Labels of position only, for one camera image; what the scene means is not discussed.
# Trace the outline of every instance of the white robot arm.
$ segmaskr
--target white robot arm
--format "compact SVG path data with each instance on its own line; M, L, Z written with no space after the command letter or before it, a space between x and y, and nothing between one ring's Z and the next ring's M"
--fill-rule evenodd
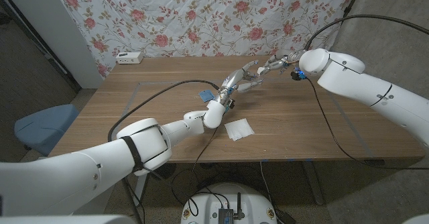
M399 86L363 73L365 65L348 54L316 49L299 52L283 52L274 56L260 74L266 74L270 66L295 66L292 77L321 74L318 84L324 89L359 101L390 121L408 130L426 146L429 143L429 100Z
M166 163L172 148L183 139L220 125L223 114L233 107L231 94L261 82L251 80L250 62L234 71L207 105L208 111L193 111L183 120L159 125L143 119L128 125L117 139L93 148L28 163L0 163L0 215L69 215L79 207L134 172L141 176Z

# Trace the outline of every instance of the floral fabric backdrop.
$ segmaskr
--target floral fabric backdrop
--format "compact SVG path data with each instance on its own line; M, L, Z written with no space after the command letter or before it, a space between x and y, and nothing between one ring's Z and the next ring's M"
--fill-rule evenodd
M342 17L349 0L64 0L102 77L118 52L145 57L274 54L299 50ZM338 25L314 47L332 46Z

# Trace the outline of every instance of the white napkin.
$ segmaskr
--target white napkin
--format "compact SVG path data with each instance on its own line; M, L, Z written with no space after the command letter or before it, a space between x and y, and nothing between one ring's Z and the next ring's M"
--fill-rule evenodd
M225 128L227 129L229 138L233 139L234 141L237 141L242 137L247 137L251 134L255 134L255 132L247 122L247 119L240 119L234 122L226 123Z

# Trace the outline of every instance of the table top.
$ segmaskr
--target table top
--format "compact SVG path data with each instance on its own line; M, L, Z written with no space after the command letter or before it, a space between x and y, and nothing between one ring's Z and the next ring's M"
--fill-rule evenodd
M111 126L129 109L181 80L200 79L221 85L232 71L269 56L146 58L141 64L117 65L97 90L50 156L103 144ZM250 70L256 72L258 65ZM328 93L313 80L320 102L340 145L356 158L421 158L424 150L404 129L369 107ZM203 83L180 85L130 115L121 127L153 117L160 125L206 110L198 93ZM348 160L336 146L307 80L294 81L289 71L270 72L246 93L234 93L235 108L223 117L199 162ZM229 139L223 124L246 118L255 134ZM189 137L173 148L170 162L194 162L213 129Z

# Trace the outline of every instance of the blue chair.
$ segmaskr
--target blue chair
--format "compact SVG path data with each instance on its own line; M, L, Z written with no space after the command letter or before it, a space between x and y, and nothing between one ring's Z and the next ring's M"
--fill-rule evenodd
M48 156L78 115L79 111L71 104L50 107L16 121L15 136Z

